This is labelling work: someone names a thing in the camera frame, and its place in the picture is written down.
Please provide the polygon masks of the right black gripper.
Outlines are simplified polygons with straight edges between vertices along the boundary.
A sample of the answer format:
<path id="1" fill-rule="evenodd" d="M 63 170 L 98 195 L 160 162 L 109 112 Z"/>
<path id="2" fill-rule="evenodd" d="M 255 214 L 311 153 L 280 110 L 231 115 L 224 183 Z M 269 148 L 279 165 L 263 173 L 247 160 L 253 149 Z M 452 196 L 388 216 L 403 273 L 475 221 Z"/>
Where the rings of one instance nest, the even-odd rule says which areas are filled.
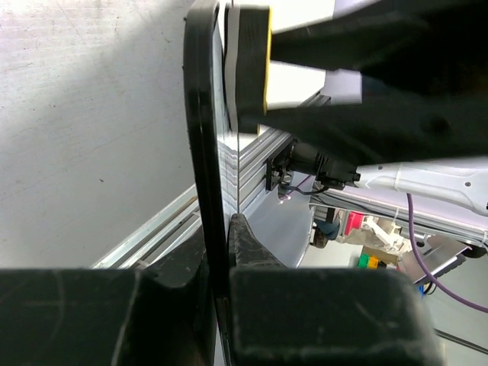
<path id="1" fill-rule="evenodd" d="M 271 38 L 274 61 L 361 71 L 399 101 L 244 111 L 243 126 L 288 132 L 332 156 L 485 156 L 487 3 L 429 5 L 419 16 L 372 2 Z"/>

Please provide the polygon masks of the yellow black whiteboard eraser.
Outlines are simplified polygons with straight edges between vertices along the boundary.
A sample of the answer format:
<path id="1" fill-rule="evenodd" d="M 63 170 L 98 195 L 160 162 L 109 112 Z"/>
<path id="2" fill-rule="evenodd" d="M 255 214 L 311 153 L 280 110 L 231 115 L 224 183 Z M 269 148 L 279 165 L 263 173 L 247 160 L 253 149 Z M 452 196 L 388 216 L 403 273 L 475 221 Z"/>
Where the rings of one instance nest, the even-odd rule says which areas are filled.
<path id="1" fill-rule="evenodd" d="M 250 117 L 266 114 L 271 54 L 271 9 L 228 5 L 224 14 L 224 84 L 230 129 L 258 132 Z"/>

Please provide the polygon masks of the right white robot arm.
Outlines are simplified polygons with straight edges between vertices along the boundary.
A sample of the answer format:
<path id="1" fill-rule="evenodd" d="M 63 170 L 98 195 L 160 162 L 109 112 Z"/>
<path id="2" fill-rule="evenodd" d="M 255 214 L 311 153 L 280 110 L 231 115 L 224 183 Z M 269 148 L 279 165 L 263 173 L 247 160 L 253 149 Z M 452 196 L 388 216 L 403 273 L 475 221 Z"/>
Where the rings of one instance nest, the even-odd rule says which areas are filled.
<path id="1" fill-rule="evenodd" d="M 241 131 L 262 124 L 351 166 L 339 184 L 400 191 L 487 213 L 487 3 L 377 1 L 337 18 L 271 31 L 268 7 L 239 11 Z M 329 105 L 272 107 L 273 61 L 353 72 L 370 87 Z"/>

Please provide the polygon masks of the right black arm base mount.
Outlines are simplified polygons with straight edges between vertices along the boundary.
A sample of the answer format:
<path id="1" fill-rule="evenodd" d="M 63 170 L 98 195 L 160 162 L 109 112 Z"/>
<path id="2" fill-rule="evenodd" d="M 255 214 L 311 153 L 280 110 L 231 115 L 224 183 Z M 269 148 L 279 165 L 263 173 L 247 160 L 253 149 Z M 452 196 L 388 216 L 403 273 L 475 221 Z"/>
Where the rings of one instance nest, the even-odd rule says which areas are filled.
<path id="1" fill-rule="evenodd" d="M 275 187 L 283 181 L 284 174 L 290 165 L 294 145 L 294 139 L 288 137 L 283 143 L 279 144 L 266 159 L 266 191 L 273 191 Z"/>

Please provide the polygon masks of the small black-framed whiteboard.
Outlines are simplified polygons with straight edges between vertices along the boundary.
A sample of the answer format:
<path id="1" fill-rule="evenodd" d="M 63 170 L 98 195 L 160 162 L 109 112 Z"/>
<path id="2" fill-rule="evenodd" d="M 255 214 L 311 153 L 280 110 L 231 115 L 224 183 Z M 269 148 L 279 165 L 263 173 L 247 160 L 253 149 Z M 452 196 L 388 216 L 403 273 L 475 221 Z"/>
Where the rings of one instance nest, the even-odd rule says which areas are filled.
<path id="1" fill-rule="evenodd" d="M 223 364 L 230 345 L 228 230 L 238 212 L 237 136 L 230 131 L 224 88 L 223 14 L 219 1 L 194 2 L 185 19 L 183 69 L 188 139 L 217 312 Z"/>

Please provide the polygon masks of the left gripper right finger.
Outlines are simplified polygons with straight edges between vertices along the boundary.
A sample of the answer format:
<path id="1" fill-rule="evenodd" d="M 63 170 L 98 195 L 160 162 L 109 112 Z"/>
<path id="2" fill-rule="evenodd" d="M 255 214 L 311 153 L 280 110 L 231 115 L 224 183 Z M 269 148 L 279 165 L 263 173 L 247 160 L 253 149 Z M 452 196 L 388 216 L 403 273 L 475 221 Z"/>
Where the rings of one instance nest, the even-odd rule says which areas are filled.
<path id="1" fill-rule="evenodd" d="M 444 364 L 429 312 L 401 272 L 287 268 L 242 214 L 228 243 L 235 364 Z"/>

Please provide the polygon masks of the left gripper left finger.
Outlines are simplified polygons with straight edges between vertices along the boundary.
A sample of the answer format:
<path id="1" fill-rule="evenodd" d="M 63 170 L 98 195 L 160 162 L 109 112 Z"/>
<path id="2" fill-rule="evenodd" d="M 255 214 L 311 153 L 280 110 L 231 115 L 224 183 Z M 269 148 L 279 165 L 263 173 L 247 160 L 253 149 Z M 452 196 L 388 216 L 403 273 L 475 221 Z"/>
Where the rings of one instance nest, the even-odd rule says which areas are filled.
<path id="1" fill-rule="evenodd" d="M 197 231 L 144 269 L 6 269 L 3 365 L 211 365 L 214 302 Z"/>

